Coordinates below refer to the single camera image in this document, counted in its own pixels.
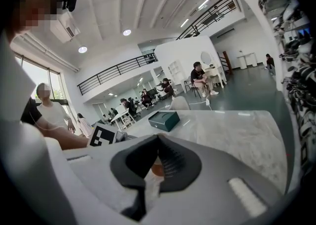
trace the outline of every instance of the gray floor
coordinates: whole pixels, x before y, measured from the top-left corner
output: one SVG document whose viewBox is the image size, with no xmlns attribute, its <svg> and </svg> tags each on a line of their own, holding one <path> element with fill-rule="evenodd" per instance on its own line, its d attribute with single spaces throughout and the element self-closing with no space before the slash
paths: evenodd
<svg viewBox="0 0 316 225">
<path fill-rule="evenodd" d="M 288 165 L 288 181 L 293 172 L 294 164 L 294 137 L 290 114 L 281 92 L 276 89 L 276 82 L 262 65 L 248 67 L 245 70 L 234 70 L 234 75 L 228 77 L 228 83 L 224 89 L 215 88 L 218 95 L 211 96 L 212 110 L 266 110 L 275 119 L 283 137 Z M 195 97 L 191 91 L 181 93 L 189 103 L 205 101 L 205 98 Z M 160 101 L 153 108 L 141 111 L 144 117 L 155 110 L 162 109 L 171 104 L 171 98 Z M 205 103 L 190 105 L 192 110 L 210 110 Z"/>
</svg>

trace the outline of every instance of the hand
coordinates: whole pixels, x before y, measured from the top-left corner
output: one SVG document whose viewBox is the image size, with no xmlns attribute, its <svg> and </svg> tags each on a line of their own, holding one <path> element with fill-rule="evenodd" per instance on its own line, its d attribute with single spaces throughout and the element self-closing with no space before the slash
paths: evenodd
<svg viewBox="0 0 316 225">
<path fill-rule="evenodd" d="M 75 131 L 76 131 L 73 122 L 70 121 L 70 120 L 68 121 L 68 130 L 69 130 L 71 133 L 75 133 Z"/>
</svg>

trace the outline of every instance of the recessed light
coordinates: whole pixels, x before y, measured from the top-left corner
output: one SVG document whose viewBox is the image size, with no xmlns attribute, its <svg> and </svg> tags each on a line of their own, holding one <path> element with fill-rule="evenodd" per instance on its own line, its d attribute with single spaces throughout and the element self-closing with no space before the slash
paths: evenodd
<svg viewBox="0 0 316 225">
<path fill-rule="evenodd" d="M 180 28 L 182 28 L 188 21 L 189 19 L 186 19 L 186 21 L 184 23 L 182 23 L 182 25 L 180 26 Z"/>
<path fill-rule="evenodd" d="M 129 36 L 130 33 L 132 33 L 131 30 L 124 30 L 124 31 L 123 31 L 123 35 L 124 35 L 124 36 Z"/>
<path fill-rule="evenodd" d="M 85 52 L 87 52 L 87 50 L 88 50 L 88 48 L 87 48 L 86 46 L 81 46 L 81 47 L 78 49 L 79 53 L 85 53 Z"/>
<path fill-rule="evenodd" d="M 204 1 L 201 6 L 198 7 L 198 9 L 200 9 L 201 7 L 203 7 L 209 0 Z"/>
</svg>

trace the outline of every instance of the green box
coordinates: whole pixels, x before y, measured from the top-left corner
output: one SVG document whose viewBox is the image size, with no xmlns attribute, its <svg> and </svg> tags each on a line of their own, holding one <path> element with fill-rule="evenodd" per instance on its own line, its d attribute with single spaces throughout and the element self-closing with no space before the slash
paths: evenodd
<svg viewBox="0 0 316 225">
<path fill-rule="evenodd" d="M 179 121 L 177 112 L 157 112 L 148 119 L 152 127 L 169 132 Z"/>
</svg>

